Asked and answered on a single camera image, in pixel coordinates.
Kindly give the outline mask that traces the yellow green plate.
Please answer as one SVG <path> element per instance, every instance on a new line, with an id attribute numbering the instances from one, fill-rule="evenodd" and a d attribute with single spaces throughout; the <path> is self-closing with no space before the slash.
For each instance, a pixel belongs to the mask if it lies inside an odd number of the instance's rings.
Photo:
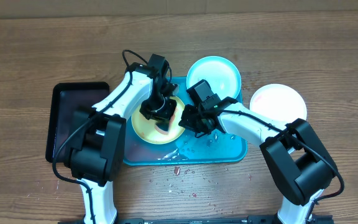
<path id="1" fill-rule="evenodd" d="M 177 106 L 169 122 L 168 131 L 163 131 L 158 128 L 155 120 L 145 119 L 139 111 L 140 106 L 136 108 L 131 116 L 131 122 L 138 137 L 151 144 L 167 144 L 176 140 L 183 134 L 185 129 L 179 126 L 178 123 L 181 120 L 185 104 L 177 96 L 172 96 L 171 99 L 176 101 Z"/>

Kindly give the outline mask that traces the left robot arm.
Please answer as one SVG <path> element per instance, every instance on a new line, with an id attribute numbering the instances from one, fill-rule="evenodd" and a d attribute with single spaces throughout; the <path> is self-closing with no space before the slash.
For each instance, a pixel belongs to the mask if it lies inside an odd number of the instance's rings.
<path id="1" fill-rule="evenodd" d="M 67 139 L 60 147 L 71 183 L 80 185 L 85 203 L 82 223 L 114 223 L 113 181 L 124 158 L 126 124 L 135 110 L 166 131 L 177 103 L 177 85 L 166 76 L 168 61 L 153 54 L 142 63 L 128 63 L 122 82 L 90 108 L 78 108 Z"/>

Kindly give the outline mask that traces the white plate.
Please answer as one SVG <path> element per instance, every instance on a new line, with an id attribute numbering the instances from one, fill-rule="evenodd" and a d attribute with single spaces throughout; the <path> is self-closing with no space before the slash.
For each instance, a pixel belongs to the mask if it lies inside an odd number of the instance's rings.
<path id="1" fill-rule="evenodd" d="M 270 119 L 291 123 L 307 119 L 307 107 L 302 96 L 289 86 L 269 84 L 260 87 L 250 100 L 249 109 Z"/>

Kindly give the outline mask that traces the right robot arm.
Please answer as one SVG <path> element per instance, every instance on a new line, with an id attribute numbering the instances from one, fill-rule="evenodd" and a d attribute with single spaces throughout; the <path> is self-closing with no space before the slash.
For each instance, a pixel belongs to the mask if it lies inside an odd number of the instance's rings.
<path id="1" fill-rule="evenodd" d="M 248 110 L 231 97 L 220 99 L 201 80 L 187 89 L 179 125 L 196 138 L 215 129 L 260 147 L 273 181 L 283 195 L 274 215 L 249 215 L 246 223 L 333 223 L 330 215 L 313 214 L 319 201 L 344 190 L 344 180 L 329 152 L 304 119 L 283 124 Z"/>

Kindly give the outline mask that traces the green and red sponge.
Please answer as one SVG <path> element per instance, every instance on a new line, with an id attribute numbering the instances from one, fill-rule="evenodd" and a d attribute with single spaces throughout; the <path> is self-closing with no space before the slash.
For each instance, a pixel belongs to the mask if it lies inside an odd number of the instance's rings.
<path id="1" fill-rule="evenodd" d="M 160 134 L 167 135 L 170 130 L 170 126 L 172 125 L 173 120 L 163 120 L 163 121 L 157 121 L 155 123 L 155 130 L 159 132 Z"/>

